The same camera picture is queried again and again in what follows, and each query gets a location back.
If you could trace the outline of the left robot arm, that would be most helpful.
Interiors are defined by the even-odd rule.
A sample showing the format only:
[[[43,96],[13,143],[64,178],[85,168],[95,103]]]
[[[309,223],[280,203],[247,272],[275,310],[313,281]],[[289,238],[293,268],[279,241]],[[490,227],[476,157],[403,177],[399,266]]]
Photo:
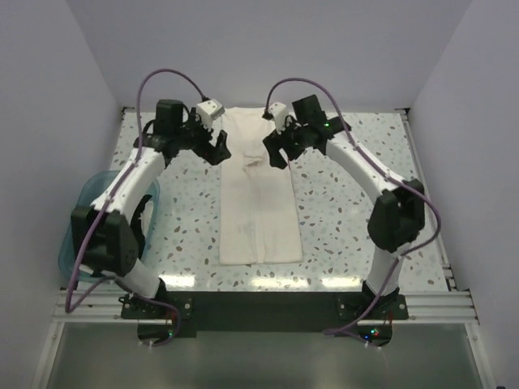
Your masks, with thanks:
[[[212,124],[225,109],[217,100],[203,100],[189,109],[178,100],[159,100],[156,115],[133,145],[116,178],[88,206],[71,213],[76,256],[74,271],[89,270],[101,279],[113,277],[142,296],[140,309],[161,317],[168,298],[164,284],[141,258],[145,247],[141,214],[151,203],[148,188],[181,151],[192,151],[211,165],[230,158],[227,134],[212,135]]]

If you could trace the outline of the white t-shirt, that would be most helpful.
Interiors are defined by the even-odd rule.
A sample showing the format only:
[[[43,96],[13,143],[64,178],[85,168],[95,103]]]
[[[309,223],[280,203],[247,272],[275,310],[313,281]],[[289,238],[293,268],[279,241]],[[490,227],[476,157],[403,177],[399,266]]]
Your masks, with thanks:
[[[222,129],[231,157],[221,164],[221,265],[302,261],[290,171],[273,168],[263,139],[273,124],[256,108],[227,109]]]

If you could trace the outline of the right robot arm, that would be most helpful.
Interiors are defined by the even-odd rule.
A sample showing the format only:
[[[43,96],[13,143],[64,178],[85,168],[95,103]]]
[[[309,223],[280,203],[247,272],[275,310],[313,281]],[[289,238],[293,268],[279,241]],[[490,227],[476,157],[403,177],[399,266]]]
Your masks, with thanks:
[[[350,125],[341,115],[328,118],[315,95],[296,100],[291,109],[273,103],[263,117],[274,124],[263,140],[272,167],[285,169],[313,148],[341,166],[371,200],[367,232],[375,251],[362,283],[361,307],[366,316],[380,318],[390,308],[389,298],[398,294],[401,267],[395,260],[425,226],[423,184],[406,181],[361,149]]]

